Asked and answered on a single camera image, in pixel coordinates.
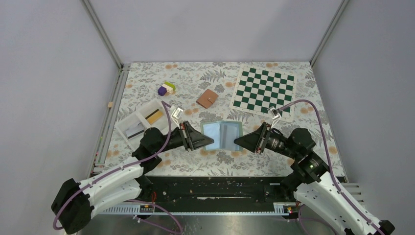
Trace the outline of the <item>brown leather wallet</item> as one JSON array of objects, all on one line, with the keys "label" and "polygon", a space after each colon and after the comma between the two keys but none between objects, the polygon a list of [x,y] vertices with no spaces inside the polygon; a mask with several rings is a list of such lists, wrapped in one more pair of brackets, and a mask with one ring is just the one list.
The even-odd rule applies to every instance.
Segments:
[{"label": "brown leather wallet", "polygon": [[196,100],[196,103],[205,109],[211,107],[218,98],[218,94],[210,89],[206,89],[203,94]]}]

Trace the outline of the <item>green card holder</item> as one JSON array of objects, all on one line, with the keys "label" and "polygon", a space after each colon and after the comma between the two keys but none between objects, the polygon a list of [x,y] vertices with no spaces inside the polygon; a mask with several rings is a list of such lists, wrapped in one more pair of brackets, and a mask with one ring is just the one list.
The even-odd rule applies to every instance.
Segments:
[{"label": "green card holder", "polygon": [[[222,148],[222,132],[224,129],[224,125],[230,124],[230,125],[238,125],[240,130],[240,137],[243,136],[243,128],[242,128],[242,122],[239,121],[215,121],[215,122],[204,122],[201,123],[201,131],[202,134],[214,139],[214,143],[207,145],[204,147],[204,150],[211,151],[211,150],[225,150]],[[233,151],[242,151],[242,147],[238,146],[239,148],[237,150]]]}]

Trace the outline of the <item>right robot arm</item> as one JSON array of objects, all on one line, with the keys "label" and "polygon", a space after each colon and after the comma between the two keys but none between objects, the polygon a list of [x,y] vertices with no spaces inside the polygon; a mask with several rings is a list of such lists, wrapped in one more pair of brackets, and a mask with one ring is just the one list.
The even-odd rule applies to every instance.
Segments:
[{"label": "right robot arm", "polygon": [[286,198],[306,205],[337,235],[390,235],[395,230],[366,210],[349,191],[332,177],[328,164],[313,151],[316,143],[306,128],[296,128],[285,137],[267,123],[234,143],[253,153],[269,149],[294,160],[293,172],[280,183]]}]

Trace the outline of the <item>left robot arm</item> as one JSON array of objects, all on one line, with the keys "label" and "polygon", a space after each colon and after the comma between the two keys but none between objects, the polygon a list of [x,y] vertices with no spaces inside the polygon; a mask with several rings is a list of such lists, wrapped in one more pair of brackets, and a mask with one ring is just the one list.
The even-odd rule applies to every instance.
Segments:
[{"label": "left robot arm", "polygon": [[212,143],[214,139],[195,130],[188,121],[167,134],[155,127],[146,129],[138,149],[122,163],[86,180],[71,178],[62,184],[51,205],[54,229],[74,234],[101,211],[138,198],[149,184],[144,175],[161,162],[159,153],[178,147],[192,151]]}]

